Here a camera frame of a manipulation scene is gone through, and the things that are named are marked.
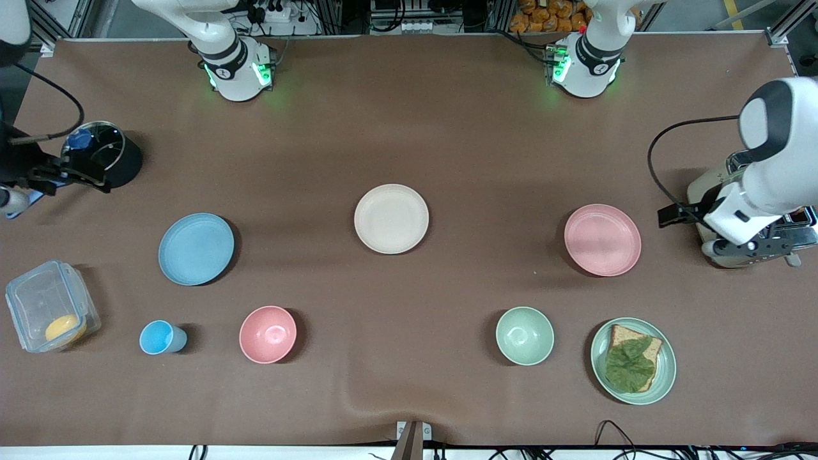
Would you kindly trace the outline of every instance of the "green plate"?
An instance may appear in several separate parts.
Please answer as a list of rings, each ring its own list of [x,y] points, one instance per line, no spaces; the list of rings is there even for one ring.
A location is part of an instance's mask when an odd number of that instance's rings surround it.
[[[605,356],[608,355],[608,346],[611,341],[611,329],[614,324],[627,327],[642,334],[662,339],[662,348],[656,359],[656,377],[650,388],[644,393],[626,393],[613,388],[605,378]],[[653,404],[664,398],[676,381],[676,355],[664,334],[649,322],[637,318],[617,318],[608,321],[596,332],[591,342],[591,366],[594,368],[596,379],[614,398],[628,404]]]

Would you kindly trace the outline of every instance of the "blue plate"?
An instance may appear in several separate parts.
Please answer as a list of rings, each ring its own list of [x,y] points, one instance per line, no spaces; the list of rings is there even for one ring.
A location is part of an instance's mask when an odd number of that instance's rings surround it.
[[[208,213],[179,219],[159,244],[159,266],[172,282],[197,286],[216,278],[230,263],[236,241],[224,219]]]

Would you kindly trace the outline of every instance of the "brown tablecloth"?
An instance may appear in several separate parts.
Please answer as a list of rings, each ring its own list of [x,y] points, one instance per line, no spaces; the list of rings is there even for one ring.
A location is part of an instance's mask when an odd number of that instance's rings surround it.
[[[293,41],[275,89],[246,103],[211,92],[197,60],[177,42],[60,43],[40,61],[146,161],[109,195],[70,187],[0,223],[0,283],[63,260],[103,323],[70,351],[28,354],[0,313],[0,443],[358,443],[394,437],[408,418],[453,444],[589,444],[605,418],[639,444],[818,437],[818,258],[714,268],[694,228],[657,228],[667,202],[645,166],[659,130],[737,113],[791,75],[761,34],[634,37],[592,100],[547,87],[537,63],[493,36]],[[49,132],[73,119],[34,81],[16,125]],[[740,147],[732,122],[680,129],[659,144],[657,168],[682,193]],[[377,255],[353,230],[358,199],[383,183],[429,203],[429,233],[405,255]],[[567,261],[564,221],[594,202],[640,228],[642,256],[624,276]],[[200,211],[235,225],[240,255],[213,284],[177,286],[157,248]],[[300,330],[286,363],[264,366],[237,337],[267,304]],[[523,304],[556,334],[531,368],[511,366],[493,338],[499,315]],[[591,373],[592,332],[622,316],[652,322],[676,351],[676,384],[657,404],[620,404]],[[157,318],[187,328],[185,353],[139,350]]]

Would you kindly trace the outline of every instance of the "blue cup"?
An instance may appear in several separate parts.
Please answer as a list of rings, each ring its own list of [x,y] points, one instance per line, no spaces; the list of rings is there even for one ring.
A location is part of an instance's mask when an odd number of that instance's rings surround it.
[[[139,335],[139,347],[147,354],[176,353],[187,343],[187,334],[161,319],[149,322]]]

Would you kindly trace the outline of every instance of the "bread slice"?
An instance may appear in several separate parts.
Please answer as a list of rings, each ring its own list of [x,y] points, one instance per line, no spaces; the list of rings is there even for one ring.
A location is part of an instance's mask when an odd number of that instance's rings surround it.
[[[642,334],[634,331],[633,329],[628,329],[627,327],[614,324],[613,328],[611,329],[611,345],[609,346],[608,350],[621,344],[625,340],[641,339],[645,336],[647,336],[647,334]],[[651,363],[654,364],[654,368],[656,368],[656,361],[659,357],[660,348],[662,348],[662,339],[654,337],[650,342],[650,345],[648,345],[648,349],[642,354],[642,356],[646,357]],[[645,386],[641,387],[637,393],[646,392],[650,388],[650,384],[654,382],[654,377],[656,377],[655,370],[654,375],[650,376],[650,379],[648,379],[648,382],[645,383]]]

